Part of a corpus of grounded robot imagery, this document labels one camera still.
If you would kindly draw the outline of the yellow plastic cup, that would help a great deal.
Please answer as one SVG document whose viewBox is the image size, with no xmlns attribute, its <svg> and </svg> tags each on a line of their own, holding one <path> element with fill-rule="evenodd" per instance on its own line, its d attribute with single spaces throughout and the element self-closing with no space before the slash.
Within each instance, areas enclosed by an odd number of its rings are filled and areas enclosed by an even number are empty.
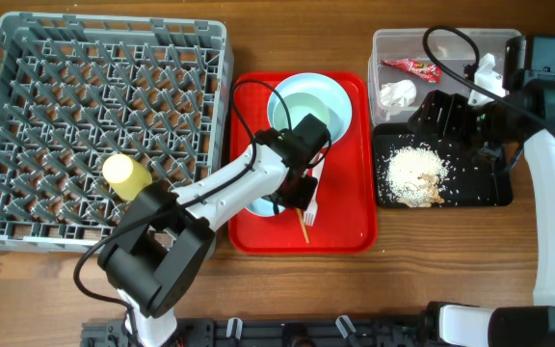
<svg viewBox="0 0 555 347">
<path fill-rule="evenodd" d="M 122 200 L 133 200 L 153 182 L 151 173 L 139 162 L 125 154 L 108 157 L 102 175 Z"/>
</svg>

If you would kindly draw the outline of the light blue bowl with cup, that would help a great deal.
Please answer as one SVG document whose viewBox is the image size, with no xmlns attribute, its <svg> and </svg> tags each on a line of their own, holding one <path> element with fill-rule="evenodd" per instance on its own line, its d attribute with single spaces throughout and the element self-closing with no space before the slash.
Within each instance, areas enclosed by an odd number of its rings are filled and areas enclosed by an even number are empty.
<svg viewBox="0 0 555 347">
<path fill-rule="evenodd" d="M 274 204 L 270 200 L 259 198 L 248 204 L 246 209 L 253 215 L 259 217 L 273 217 L 282 213 L 285 210 L 285 207 L 279 204 Z"/>
</svg>

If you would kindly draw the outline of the white plastic fork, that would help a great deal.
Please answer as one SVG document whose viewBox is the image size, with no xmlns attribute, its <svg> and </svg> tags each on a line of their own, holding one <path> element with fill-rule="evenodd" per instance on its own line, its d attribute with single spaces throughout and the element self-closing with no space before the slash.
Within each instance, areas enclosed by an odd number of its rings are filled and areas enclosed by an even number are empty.
<svg viewBox="0 0 555 347">
<path fill-rule="evenodd" d="M 320 162 L 312 169 L 311 176 L 317 179 L 317 185 L 315 187 L 314 193 L 310 200 L 310 203 L 304 212 L 304 223 L 311 227 L 314 225 L 317 212 L 318 212 L 318 202 L 317 202 L 317 194 L 320 187 L 320 180 L 322 176 L 322 171 L 324 169 L 325 160 L 321 159 Z"/>
</svg>

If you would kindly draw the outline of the red snack wrapper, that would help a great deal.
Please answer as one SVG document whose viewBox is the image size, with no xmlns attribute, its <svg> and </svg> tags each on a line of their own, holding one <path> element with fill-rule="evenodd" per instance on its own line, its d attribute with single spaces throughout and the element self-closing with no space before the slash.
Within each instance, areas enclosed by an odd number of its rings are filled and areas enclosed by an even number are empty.
<svg viewBox="0 0 555 347">
<path fill-rule="evenodd" d="M 428 83 L 439 84 L 441 81 L 441 69 L 435 64 L 421 63 L 412 59 L 400 59 L 381 60 L 381 65 L 415 75 Z"/>
</svg>

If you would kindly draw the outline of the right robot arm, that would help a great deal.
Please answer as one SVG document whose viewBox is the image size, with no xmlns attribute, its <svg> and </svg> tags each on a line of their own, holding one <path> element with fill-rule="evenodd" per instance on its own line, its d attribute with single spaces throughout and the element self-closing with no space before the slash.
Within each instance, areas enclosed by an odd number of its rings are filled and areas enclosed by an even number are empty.
<svg viewBox="0 0 555 347">
<path fill-rule="evenodd" d="M 555 346 L 555 37 L 507 41 L 502 87 L 476 84 L 475 62 L 457 73 L 430 46 L 431 62 L 470 90 L 489 98 L 476 105 L 459 94 L 433 91 L 410 117 L 410 128 L 458 143 L 465 150 L 518 142 L 534 184 L 538 270 L 529 307 L 483 308 L 431 302 L 420 330 L 424 339 L 455 346 Z"/>
</svg>

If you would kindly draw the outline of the white napkin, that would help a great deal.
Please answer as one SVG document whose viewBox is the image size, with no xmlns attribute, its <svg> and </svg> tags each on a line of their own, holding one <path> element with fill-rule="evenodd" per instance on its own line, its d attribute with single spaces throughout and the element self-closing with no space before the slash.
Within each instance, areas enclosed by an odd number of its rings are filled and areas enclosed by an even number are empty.
<svg viewBox="0 0 555 347">
<path fill-rule="evenodd" d="M 408 79 L 381 86 L 380 103 L 387 107 L 408 107 L 416 99 L 417 89 Z"/>
</svg>

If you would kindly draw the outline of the light blue bowl with rice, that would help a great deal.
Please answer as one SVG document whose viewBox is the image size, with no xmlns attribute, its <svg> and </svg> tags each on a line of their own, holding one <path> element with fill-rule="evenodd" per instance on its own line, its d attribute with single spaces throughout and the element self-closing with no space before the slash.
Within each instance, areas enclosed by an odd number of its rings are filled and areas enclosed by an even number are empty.
<svg viewBox="0 0 555 347">
<path fill-rule="evenodd" d="M 291 120 L 291 128 L 296 125 L 308 114 L 311 114 L 325 125 L 330 124 L 330 111 L 323 101 L 310 93 L 292 93 L 283 97 Z M 288 127 L 286 111 L 279 101 L 277 106 L 269 114 L 269 124 L 281 130 Z"/>
</svg>

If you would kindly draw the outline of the light blue round plate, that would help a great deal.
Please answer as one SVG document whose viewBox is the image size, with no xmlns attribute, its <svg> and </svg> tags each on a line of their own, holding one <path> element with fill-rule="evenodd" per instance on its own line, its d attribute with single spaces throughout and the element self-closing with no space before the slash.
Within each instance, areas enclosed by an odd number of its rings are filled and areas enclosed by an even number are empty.
<svg viewBox="0 0 555 347">
<path fill-rule="evenodd" d="M 353 116 L 351 100 L 346 91 L 333 79 L 319 73 L 299 73 L 280 82 L 275 90 L 283 99 L 292 93 L 310 93 L 320 98 L 330 111 L 327 129 L 333 144 L 347 132 Z M 280 99 L 271 93 L 267 104 L 267 117 Z"/>
</svg>

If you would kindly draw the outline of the wooden chopstick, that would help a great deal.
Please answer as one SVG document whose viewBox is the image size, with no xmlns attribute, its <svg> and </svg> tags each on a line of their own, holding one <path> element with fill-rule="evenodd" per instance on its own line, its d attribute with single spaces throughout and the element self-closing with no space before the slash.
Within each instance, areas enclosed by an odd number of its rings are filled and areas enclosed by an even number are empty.
<svg viewBox="0 0 555 347">
<path fill-rule="evenodd" d="M 308 233 L 307 233 L 306 224 L 305 224 L 305 221 L 304 221 L 304 213 L 301 209 L 295 209 L 295 211 L 297 213 L 297 216 L 298 216 L 298 219 L 299 219 L 299 222 L 300 222 L 301 230 L 302 230 L 302 233 L 303 233 L 303 236 L 304 236 L 304 241 L 305 241 L 306 244 L 309 244 L 310 240 L 309 240 L 309 236 L 308 236 Z"/>
</svg>

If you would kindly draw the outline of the rice and peanut shells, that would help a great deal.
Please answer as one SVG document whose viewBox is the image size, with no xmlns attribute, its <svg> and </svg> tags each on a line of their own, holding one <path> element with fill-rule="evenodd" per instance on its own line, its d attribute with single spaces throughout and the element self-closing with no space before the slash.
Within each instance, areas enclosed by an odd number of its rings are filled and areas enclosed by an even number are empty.
<svg viewBox="0 0 555 347">
<path fill-rule="evenodd" d="M 385 160 L 384 187 L 392 202 L 408 208 L 442 205 L 451 164 L 430 147 L 392 149 Z"/>
</svg>

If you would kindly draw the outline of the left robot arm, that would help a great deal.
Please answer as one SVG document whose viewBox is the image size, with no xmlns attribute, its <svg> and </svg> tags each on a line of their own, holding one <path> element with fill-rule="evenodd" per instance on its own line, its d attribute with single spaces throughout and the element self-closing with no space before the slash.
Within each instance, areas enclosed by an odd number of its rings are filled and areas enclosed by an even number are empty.
<svg viewBox="0 0 555 347">
<path fill-rule="evenodd" d="M 217 230 L 258 199 L 306 209 L 317 186 L 307 174 L 330 141 L 312 115 L 293 129 L 261 130 L 244 153 L 205 179 L 168 192 L 143 188 L 127 208 L 98 264 L 131 307 L 124 323 L 138 346 L 162 346 L 174 334 L 174 305 L 194 281 Z"/>
</svg>

